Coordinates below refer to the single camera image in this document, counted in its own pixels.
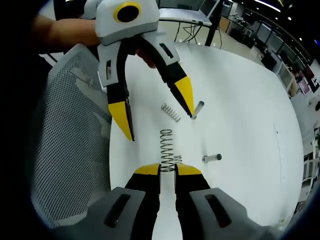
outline metal pin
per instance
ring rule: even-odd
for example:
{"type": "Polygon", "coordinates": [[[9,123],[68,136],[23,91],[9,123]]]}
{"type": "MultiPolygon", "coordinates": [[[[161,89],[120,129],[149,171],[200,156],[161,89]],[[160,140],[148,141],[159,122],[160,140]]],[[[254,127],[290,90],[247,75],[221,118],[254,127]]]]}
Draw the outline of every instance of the metal pin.
{"type": "Polygon", "coordinates": [[[203,156],[202,158],[202,162],[204,162],[205,164],[207,164],[208,162],[211,161],[220,161],[222,159],[222,155],[220,153],[216,154],[216,155],[211,155],[211,156],[203,156]]]}
{"type": "Polygon", "coordinates": [[[191,117],[191,119],[196,119],[197,118],[197,115],[198,113],[200,112],[200,110],[202,109],[202,107],[205,105],[205,103],[203,101],[200,101],[198,103],[198,105],[196,106],[195,110],[194,110],[194,113],[193,113],[193,116],[191,117]]]}

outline white round table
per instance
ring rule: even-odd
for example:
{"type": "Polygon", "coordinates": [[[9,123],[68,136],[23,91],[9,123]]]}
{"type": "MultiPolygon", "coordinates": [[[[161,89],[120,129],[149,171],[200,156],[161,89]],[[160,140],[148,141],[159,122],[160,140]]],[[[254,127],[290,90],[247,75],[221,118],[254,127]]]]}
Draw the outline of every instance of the white round table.
{"type": "MultiPolygon", "coordinates": [[[[135,142],[112,120],[111,188],[124,187],[142,165],[159,163],[160,131],[171,129],[174,154],[201,170],[211,188],[244,205],[256,223],[286,226],[299,199],[304,160],[297,117],[281,82],[263,66],[227,51],[187,43],[176,43],[176,48],[192,81],[194,105],[205,105],[191,120],[158,71],[130,56],[125,72],[135,142]],[[180,122],[161,111],[163,103],[181,116],[180,122]],[[221,161],[202,162],[204,155],[218,153],[221,161]]],[[[160,195],[160,206],[166,208],[160,207],[157,221],[172,232],[179,221],[168,220],[175,214],[175,199],[173,177],[167,174],[162,173],[161,195],[171,195],[160,195]]]]}

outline cable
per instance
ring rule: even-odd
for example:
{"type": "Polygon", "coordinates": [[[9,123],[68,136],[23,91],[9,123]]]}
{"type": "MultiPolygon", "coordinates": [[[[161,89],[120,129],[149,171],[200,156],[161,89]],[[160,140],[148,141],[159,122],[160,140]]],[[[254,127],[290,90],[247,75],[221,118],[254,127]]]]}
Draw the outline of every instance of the cable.
{"type": "Polygon", "coordinates": [[[200,31],[201,28],[202,28],[201,25],[200,25],[200,26],[196,26],[196,25],[193,25],[193,24],[191,24],[191,26],[186,26],[186,27],[184,27],[183,30],[186,31],[186,32],[189,34],[189,36],[188,36],[185,40],[183,40],[183,42],[184,42],[184,43],[186,43],[186,42],[190,43],[190,41],[191,41],[192,39],[194,39],[195,43],[198,44],[197,39],[196,39],[196,36],[197,36],[197,34],[198,34],[198,32],[200,31]]]}
{"type": "Polygon", "coordinates": [[[180,24],[181,24],[181,22],[179,22],[178,30],[177,30],[177,32],[176,32],[176,35],[175,35],[175,39],[174,39],[174,41],[176,41],[176,40],[177,40],[178,33],[179,33],[179,30],[180,30],[180,24]]]}
{"type": "Polygon", "coordinates": [[[187,26],[187,27],[183,27],[183,30],[189,34],[189,36],[185,40],[183,40],[184,43],[188,41],[188,38],[192,37],[192,32],[191,32],[192,27],[193,27],[193,24],[190,24],[190,26],[187,26]]]}
{"type": "Polygon", "coordinates": [[[193,33],[193,37],[194,37],[195,44],[198,44],[197,39],[196,39],[196,35],[197,35],[197,34],[195,35],[195,30],[196,30],[196,26],[194,26],[192,33],[193,33]]]}
{"type": "Polygon", "coordinates": [[[220,49],[222,47],[222,38],[221,38],[221,32],[220,32],[220,24],[218,23],[218,31],[219,31],[219,34],[220,34],[220,49]]]}

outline gray mesh fabric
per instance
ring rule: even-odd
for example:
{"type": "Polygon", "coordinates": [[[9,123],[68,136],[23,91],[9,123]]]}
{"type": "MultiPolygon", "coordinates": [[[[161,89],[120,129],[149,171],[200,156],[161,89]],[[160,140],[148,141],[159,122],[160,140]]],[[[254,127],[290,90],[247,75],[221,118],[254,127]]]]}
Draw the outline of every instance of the gray mesh fabric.
{"type": "Polygon", "coordinates": [[[77,223],[110,191],[111,116],[98,64],[81,44],[65,54],[31,123],[31,200],[51,228],[77,223]]]}

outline coil spring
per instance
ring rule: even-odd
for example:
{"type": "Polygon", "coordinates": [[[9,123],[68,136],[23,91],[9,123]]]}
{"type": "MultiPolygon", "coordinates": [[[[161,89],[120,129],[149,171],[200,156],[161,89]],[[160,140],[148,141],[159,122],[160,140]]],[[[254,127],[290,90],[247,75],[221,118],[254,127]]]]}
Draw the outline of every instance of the coil spring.
{"type": "Polygon", "coordinates": [[[166,103],[162,104],[161,106],[162,111],[164,111],[166,114],[170,116],[176,123],[178,123],[181,120],[181,117],[166,103]]]}
{"type": "Polygon", "coordinates": [[[161,162],[161,172],[172,172],[175,170],[175,164],[182,162],[181,155],[174,156],[173,154],[173,148],[172,148],[172,130],[171,129],[164,129],[160,131],[160,143],[161,143],[161,156],[162,162],[161,162]]]}

